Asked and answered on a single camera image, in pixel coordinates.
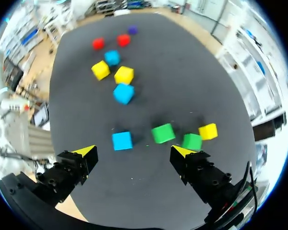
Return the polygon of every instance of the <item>bolt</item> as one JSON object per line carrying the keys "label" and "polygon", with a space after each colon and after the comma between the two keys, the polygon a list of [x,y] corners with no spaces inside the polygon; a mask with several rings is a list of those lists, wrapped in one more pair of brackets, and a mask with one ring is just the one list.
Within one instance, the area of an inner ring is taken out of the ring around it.
{"label": "bolt", "polygon": [[48,184],[54,184],[54,180],[53,180],[53,179],[50,179],[50,180],[48,181]]}
{"label": "bolt", "polygon": [[213,186],[217,186],[218,184],[219,184],[218,181],[216,181],[216,180],[212,181],[212,185],[213,185]]}
{"label": "bolt", "polygon": [[60,164],[58,162],[54,162],[53,165],[56,169],[60,167]]}
{"label": "bolt", "polygon": [[43,174],[40,173],[40,172],[38,172],[38,173],[36,174],[36,176],[37,176],[37,179],[38,179],[38,180],[43,180],[43,179],[44,179]]}

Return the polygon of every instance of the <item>white cabinet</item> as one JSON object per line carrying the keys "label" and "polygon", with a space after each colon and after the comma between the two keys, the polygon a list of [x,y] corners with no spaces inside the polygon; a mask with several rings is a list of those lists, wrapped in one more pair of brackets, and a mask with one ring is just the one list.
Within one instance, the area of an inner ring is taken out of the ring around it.
{"label": "white cabinet", "polygon": [[187,0],[190,10],[194,13],[217,21],[225,0]]}
{"label": "white cabinet", "polygon": [[190,4],[190,10],[194,13],[201,13],[201,4],[204,0],[187,0],[187,3]]}
{"label": "white cabinet", "polygon": [[217,21],[224,5],[225,0],[205,0],[201,13],[214,21]]}

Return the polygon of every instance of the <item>dark gray tabletop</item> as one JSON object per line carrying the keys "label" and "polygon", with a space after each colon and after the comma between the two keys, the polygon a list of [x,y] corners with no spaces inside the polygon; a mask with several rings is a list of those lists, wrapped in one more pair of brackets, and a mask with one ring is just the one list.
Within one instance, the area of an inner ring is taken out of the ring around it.
{"label": "dark gray tabletop", "polygon": [[[135,24],[139,33],[127,47],[117,35]],[[106,46],[93,51],[94,38]],[[113,74],[97,81],[91,67],[116,49],[121,65],[134,69],[135,97],[128,105],[113,98]],[[189,230],[204,223],[210,207],[184,186],[169,162],[170,146],[185,133],[216,123],[218,137],[203,142],[210,161],[242,177],[255,165],[252,127],[234,83],[212,54],[191,34],[158,14],[105,18],[61,39],[50,81],[50,124],[55,152],[97,145],[99,162],[72,198],[93,223]],[[176,139],[155,144],[151,127],[171,123]],[[132,150],[114,151],[111,135],[129,130]]]}

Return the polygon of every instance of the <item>wire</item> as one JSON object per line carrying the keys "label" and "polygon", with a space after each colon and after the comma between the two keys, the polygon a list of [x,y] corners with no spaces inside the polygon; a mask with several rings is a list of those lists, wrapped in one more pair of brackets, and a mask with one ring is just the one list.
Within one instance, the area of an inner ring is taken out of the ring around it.
{"label": "wire", "polygon": [[251,175],[252,191],[253,191],[254,201],[255,201],[254,212],[253,212],[252,217],[251,217],[251,218],[253,218],[255,213],[256,213],[256,210],[258,208],[258,200],[257,200],[257,194],[256,194],[256,190],[255,190],[255,182],[254,182],[252,167],[250,167],[250,175]]}
{"label": "wire", "polygon": [[214,220],[212,220],[213,222],[216,222],[218,219],[220,219],[225,213],[228,212],[228,210],[233,206],[233,204],[235,203],[235,201],[238,199],[238,197],[240,196],[240,194],[243,192],[243,189],[246,185],[246,181],[247,181],[247,178],[248,178],[248,174],[249,174],[249,170],[250,170],[250,165],[251,165],[251,162],[248,161],[247,164],[246,164],[246,169],[245,169],[245,172],[244,172],[244,175],[243,175],[243,179],[241,180],[241,184],[240,184],[240,187],[239,189],[237,190],[236,194],[233,196],[232,200],[230,201],[229,205],[227,206],[226,209],[222,209],[220,212],[221,214],[219,215],[219,217],[215,217]]}

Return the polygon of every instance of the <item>shelf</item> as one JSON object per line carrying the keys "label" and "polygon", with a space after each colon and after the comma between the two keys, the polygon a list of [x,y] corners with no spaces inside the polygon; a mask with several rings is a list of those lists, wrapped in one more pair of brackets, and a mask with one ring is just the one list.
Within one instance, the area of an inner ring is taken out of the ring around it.
{"label": "shelf", "polygon": [[280,102],[281,102],[281,104],[283,104],[283,93],[279,87],[279,82],[278,82],[276,75],[275,75],[275,73],[271,67],[269,59],[264,55],[264,53],[260,50],[260,48],[253,41],[253,39],[251,39],[250,36],[242,28],[239,28],[238,31],[250,43],[251,47],[249,47],[249,48],[255,49],[255,51],[259,54],[259,57],[261,58],[261,60],[258,60],[258,61],[262,61],[261,63],[264,66],[265,71],[266,71],[265,77],[267,78],[267,80],[269,81],[270,84],[273,84],[273,88],[274,88],[273,93],[278,94]]}
{"label": "shelf", "polygon": [[239,58],[236,57],[236,55],[234,53],[231,53],[229,50],[228,50],[228,53],[234,58],[234,60],[237,62],[237,65],[241,68],[243,74],[245,75],[245,77],[247,78],[248,82],[250,83],[251,85],[251,88],[255,94],[255,97],[258,101],[258,104],[259,104],[259,109],[260,109],[260,112],[261,112],[261,115],[263,117],[265,117],[265,111],[264,111],[264,108],[263,108],[263,100],[262,98],[260,98],[260,95],[258,93],[258,90],[257,90],[257,87],[255,85],[255,83],[253,82],[252,78],[249,76],[246,68],[244,67],[243,63],[239,60]]}

